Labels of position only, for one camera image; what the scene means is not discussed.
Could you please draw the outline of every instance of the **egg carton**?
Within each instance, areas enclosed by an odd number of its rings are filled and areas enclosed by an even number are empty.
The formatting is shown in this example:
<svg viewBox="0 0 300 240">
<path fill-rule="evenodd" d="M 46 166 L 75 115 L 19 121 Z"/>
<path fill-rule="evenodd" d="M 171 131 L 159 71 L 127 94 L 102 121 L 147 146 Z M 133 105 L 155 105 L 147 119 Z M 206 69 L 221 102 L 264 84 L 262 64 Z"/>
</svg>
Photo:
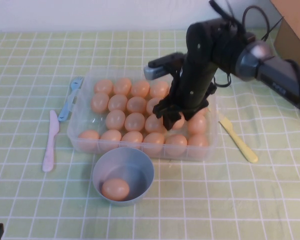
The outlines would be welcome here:
<svg viewBox="0 0 300 240">
<path fill-rule="evenodd" d="M 209 102 L 209 112 L 205 115 L 207 122 L 205 135 L 208 140 L 208 146 L 206 147 L 187 145 L 181 154 L 176 155 L 169 153 L 180 153 L 180 146 L 178 145 L 163 144 L 160 151 L 152 151 L 153 149 L 158 148 L 158 145 L 145 142 L 130 143 L 124 141 L 114 142 L 103 139 L 91 140 L 79 138 L 78 136 L 80 133 L 86 130 L 95 130 L 100 136 L 108 130 L 106 127 L 106 117 L 109 112 L 97 114 L 91 110 L 91 99 L 95 94 L 94 86 L 102 79 L 110 79 L 115 84 L 116 81 L 121 78 L 129 78 L 132 84 L 139 80 L 145 80 L 142 70 L 110 67 L 105 67 L 103 69 L 91 69 L 85 75 L 81 88 L 72 92 L 72 94 L 68 97 L 69 110 L 72 114 L 67 127 L 67 136 L 76 151 L 91 154 L 104 154 L 109 150 L 118 147 L 133 147 L 143 151 L 150 158 L 197 162 L 208 162 L 211 160 L 218 142 L 217 100 L 215 94 L 210 95 L 207 99 Z M 158 80 L 166 81 L 169 85 L 171 85 L 173 78 L 170 75 L 160 77 L 156 80 L 149 81 L 150 86 Z M 127 131 L 123 129 L 120 132 L 123 136 Z M 188 140 L 190 136 L 187 131 L 187 122 L 185 122 L 181 129 L 166 132 L 164 135 L 165 139 L 174 134 L 182 134 Z"/>
</svg>

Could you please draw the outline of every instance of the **brown egg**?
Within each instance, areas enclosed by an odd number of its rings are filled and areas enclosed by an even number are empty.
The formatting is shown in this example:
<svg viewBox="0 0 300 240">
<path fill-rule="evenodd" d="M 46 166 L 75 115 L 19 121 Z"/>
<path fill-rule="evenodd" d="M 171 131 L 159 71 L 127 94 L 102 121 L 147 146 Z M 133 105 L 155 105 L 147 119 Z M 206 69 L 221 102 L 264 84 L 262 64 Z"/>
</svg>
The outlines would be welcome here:
<svg viewBox="0 0 300 240">
<path fill-rule="evenodd" d="M 161 100 L 162 98 L 160 97 L 154 97 L 152 99 L 150 99 L 148 101 L 148 103 L 146 104 L 146 112 L 151 115 L 151 114 L 154 114 L 152 111 L 154 109 L 154 106 L 157 105 L 159 103 L 159 101 Z"/>
<path fill-rule="evenodd" d="M 109 79 L 102 79 L 94 85 L 94 93 L 105 93 L 110 95 L 113 91 L 114 84 Z"/>
<path fill-rule="evenodd" d="M 202 108 L 200 111 L 198 111 L 195 115 L 202 115 L 202 116 L 205 116 L 208 112 L 208 108 L 205 107 L 205 108 Z"/>
<path fill-rule="evenodd" d="M 88 129 L 80 133 L 78 138 L 82 139 L 77 142 L 81 151 L 94 152 L 96 149 L 98 149 L 98 143 L 96 141 L 100 138 L 100 136 L 97 131 Z"/>
<path fill-rule="evenodd" d="M 131 94 L 134 97 L 145 98 L 150 91 L 150 84 L 146 80 L 136 81 L 131 87 Z"/>
<path fill-rule="evenodd" d="M 113 201 L 124 201 L 129 195 L 128 183 L 121 178 L 112 178 L 102 184 L 101 194 Z"/>
<path fill-rule="evenodd" d="M 169 84 L 166 81 L 157 81 L 150 88 L 152 98 L 164 98 L 168 95 Z"/>
<path fill-rule="evenodd" d="M 105 125 L 108 129 L 121 130 L 125 124 L 126 115 L 121 110 L 113 110 L 105 118 Z"/>
<path fill-rule="evenodd" d="M 97 92 L 91 99 L 91 110 L 96 114 L 102 114 L 107 110 L 109 96 L 104 92 Z"/>
<path fill-rule="evenodd" d="M 140 96 L 134 96 L 130 98 L 126 104 L 126 109 L 129 111 L 129 113 L 143 114 L 146 111 L 146 107 L 147 101 Z"/>
<path fill-rule="evenodd" d="M 93 129 L 83 131 L 79 134 L 80 139 L 99 139 L 99 133 Z"/>
<path fill-rule="evenodd" d="M 121 133 L 118 130 L 110 129 L 100 137 L 101 140 L 106 140 L 107 142 L 102 141 L 99 146 L 104 152 L 116 149 L 119 146 L 121 137 Z"/>
<path fill-rule="evenodd" d="M 122 94 L 127 96 L 131 90 L 131 80 L 127 77 L 120 78 L 113 86 L 114 94 Z"/>
<path fill-rule="evenodd" d="M 136 144 L 142 143 L 144 139 L 144 136 L 142 136 L 141 132 L 139 131 L 129 131 L 127 132 L 121 139 L 122 142 L 128 142 L 131 144 L 134 144 L 137 149 L 140 148 L 140 146 L 136 146 Z M 121 144 L 123 147 L 132 147 L 131 144 Z"/>
<path fill-rule="evenodd" d="M 110 98 L 108 102 L 109 111 L 121 110 L 125 111 L 127 106 L 128 98 L 125 95 L 117 94 Z"/>
<path fill-rule="evenodd" d="M 165 143 L 165 136 L 159 132 L 152 132 L 144 138 L 143 142 L 149 144 L 149 146 L 143 147 L 144 153 L 154 156 L 161 152 Z"/>
<path fill-rule="evenodd" d="M 172 127 L 173 130 L 178 130 L 182 128 L 185 124 L 185 116 L 180 112 L 181 119 L 176 121 Z"/>
<path fill-rule="evenodd" d="M 188 121 L 188 132 L 191 135 L 204 134 L 207 130 L 207 121 L 203 115 L 195 115 Z"/>
<path fill-rule="evenodd" d="M 189 155 L 194 158 L 203 158 L 207 153 L 207 148 L 209 146 L 208 139 L 204 134 L 196 134 L 189 138 Z"/>
<path fill-rule="evenodd" d="M 145 116 L 139 112 L 129 114 L 124 122 L 124 127 L 128 132 L 137 131 L 140 132 L 145 126 Z"/>
<path fill-rule="evenodd" d="M 167 137 L 165 144 L 171 145 L 166 146 L 166 153 L 170 156 L 177 157 L 183 154 L 187 149 L 187 139 L 181 134 L 174 134 Z"/>
<path fill-rule="evenodd" d="M 161 133 L 165 134 L 167 132 L 167 129 L 165 128 L 163 124 L 162 117 L 160 119 L 157 118 L 155 114 L 150 115 L 147 120 L 145 121 L 145 130 L 148 133 Z"/>
</svg>

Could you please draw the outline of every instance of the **bowl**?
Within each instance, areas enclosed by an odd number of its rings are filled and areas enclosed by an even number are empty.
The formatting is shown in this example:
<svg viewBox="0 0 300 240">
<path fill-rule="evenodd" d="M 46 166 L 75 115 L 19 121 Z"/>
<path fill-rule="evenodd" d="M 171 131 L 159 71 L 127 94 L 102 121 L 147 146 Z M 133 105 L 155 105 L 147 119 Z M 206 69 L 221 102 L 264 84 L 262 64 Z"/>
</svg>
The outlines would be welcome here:
<svg viewBox="0 0 300 240">
<path fill-rule="evenodd" d="M 114 201 L 102 195 L 105 181 L 120 178 L 129 185 L 129 194 L 123 201 Z M 96 162 L 92 181 L 96 191 L 116 206 L 130 206 L 146 195 L 155 178 L 155 167 L 144 152 L 133 147 L 118 147 L 102 155 Z"/>
</svg>

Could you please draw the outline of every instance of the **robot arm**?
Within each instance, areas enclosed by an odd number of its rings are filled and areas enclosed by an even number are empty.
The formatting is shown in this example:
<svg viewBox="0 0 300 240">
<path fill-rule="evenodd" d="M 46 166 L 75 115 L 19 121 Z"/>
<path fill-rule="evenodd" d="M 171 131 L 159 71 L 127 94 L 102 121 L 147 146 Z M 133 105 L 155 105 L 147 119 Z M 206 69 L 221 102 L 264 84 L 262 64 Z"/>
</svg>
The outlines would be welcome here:
<svg viewBox="0 0 300 240">
<path fill-rule="evenodd" d="M 242 24 L 227 15 L 210 0 L 222 16 L 192 24 L 186 33 L 187 53 L 173 53 L 148 63 L 144 75 L 154 80 L 166 74 L 173 76 L 170 92 L 154 108 L 157 118 L 170 130 L 183 113 L 186 120 L 208 106 L 214 94 L 216 70 L 243 81 L 257 79 L 300 109 L 300 68 L 291 60 L 274 56 L 270 46 L 256 40 Z"/>
</svg>

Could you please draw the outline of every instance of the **table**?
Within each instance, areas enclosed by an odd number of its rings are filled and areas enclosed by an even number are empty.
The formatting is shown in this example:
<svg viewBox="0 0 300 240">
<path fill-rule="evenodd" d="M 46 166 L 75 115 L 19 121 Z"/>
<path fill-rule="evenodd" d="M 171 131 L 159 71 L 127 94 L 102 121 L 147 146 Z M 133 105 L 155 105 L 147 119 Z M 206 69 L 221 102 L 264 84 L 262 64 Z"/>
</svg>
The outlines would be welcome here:
<svg viewBox="0 0 300 240">
<path fill-rule="evenodd" d="M 261 37 L 264 29 L 253 29 Z M 271 46 L 275 34 L 267 41 Z M 257 153 L 248 163 L 218 125 L 213 161 L 154 159 L 138 205 L 115 207 L 91 184 L 97 157 L 73 150 L 60 124 L 54 171 L 41 171 L 49 111 L 70 81 L 97 66 L 142 69 L 186 52 L 186 31 L 0 33 L 0 223 L 5 240 L 300 240 L 300 113 L 257 81 L 235 77 L 216 94 L 234 130 Z M 226 75 L 216 73 L 218 83 Z"/>
</svg>

